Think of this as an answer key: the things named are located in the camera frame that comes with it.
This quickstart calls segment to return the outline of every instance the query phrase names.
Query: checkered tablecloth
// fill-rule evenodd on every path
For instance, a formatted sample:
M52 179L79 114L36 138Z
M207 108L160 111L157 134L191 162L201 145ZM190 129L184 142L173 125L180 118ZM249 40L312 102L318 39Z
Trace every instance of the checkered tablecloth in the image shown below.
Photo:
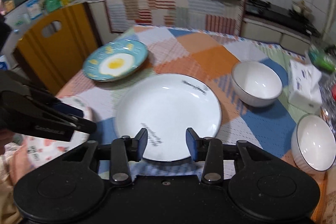
M305 112L289 105L287 67L289 60L303 57L284 51L279 45L264 44L241 37L209 31L183 28L135 25L124 38L146 44L150 54L144 67L126 79L113 83L91 81L79 72L60 91L59 96L78 95L86 100L94 112L98 130L91 135L101 144L116 138L114 129L119 100L137 81L158 73L180 73L199 79L218 97L222 108L222 122L217 138L223 143L237 140L249 142L271 154L294 164L290 139ZM231 84L231 68L240 61L256 60L272 68L283 83L283 93L266 108L252 108L242 103ZM142 160L131 164L132 177L142 175L188 175L202 173L202 163L186 159L170 163L149 163ZM108 178L109 163L102 161L99 173ZM224 161L224 177L235 174L232 161ZM323 175L315 179L321 185Z

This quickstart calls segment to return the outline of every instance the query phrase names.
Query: blue plate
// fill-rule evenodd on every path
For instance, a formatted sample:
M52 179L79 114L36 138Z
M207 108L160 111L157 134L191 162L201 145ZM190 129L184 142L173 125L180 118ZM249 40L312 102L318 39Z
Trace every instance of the blue plate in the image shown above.
M147 58L146 45L136 40L119 39L94 51L84 62L86 77L103 82L123 78L136 70Z

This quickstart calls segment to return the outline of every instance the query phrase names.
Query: cabinet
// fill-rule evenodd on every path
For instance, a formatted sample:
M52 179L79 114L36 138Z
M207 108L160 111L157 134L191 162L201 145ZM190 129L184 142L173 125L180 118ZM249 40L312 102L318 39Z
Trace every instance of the cabinet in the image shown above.
M287 34L282 36L280 45L286 50L301 55L305 55L305 51L307 51L310 46L310 44Z
M244 22L241 26L241 37L261 41L280 44L282 34L267 27Z
M279 24L275 26L274 23L269 23L265 20L258 21L248 17L243 19L241 37L279 44L284 49L303 56L305 55L305 51L310 47L309 37Z

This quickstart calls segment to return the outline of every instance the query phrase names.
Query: stove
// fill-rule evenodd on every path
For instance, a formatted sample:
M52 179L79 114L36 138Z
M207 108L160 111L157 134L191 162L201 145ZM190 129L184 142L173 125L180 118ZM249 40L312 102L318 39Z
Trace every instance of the stove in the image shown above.
M246 14L260 17L307 36L319 37L320 33L303 15L262 0L247 0Z
M22 223L297 223L309 216L320 190L313 178L245 141L225 145L186 130L194 161L205 161L194 176L137 176L128 161L139 161L147 130L110 145L88 141L25 175L14 188ZM110 178L97 175L110 160ZM236 174L223 178L223 160Z

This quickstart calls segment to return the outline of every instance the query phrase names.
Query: white bowl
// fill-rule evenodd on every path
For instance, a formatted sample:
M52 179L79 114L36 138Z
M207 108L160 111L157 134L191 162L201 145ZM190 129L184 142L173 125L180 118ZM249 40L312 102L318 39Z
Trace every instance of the white bowl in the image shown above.
M301 8L301 6L300 6L298 3L296 3L295 1L292 1L292 7L293 7L293 10L294 10L295 12L297 12L298 14L301 14L301 13L302 13L302 8Z
M274 70L257 61L234 65L232 84L238 97L254 107L271 105L282 93L282 82Z
M327 171L336 157L335 137L328 124L317 115L307 114L296 125L291 141L294 162L302 171Z

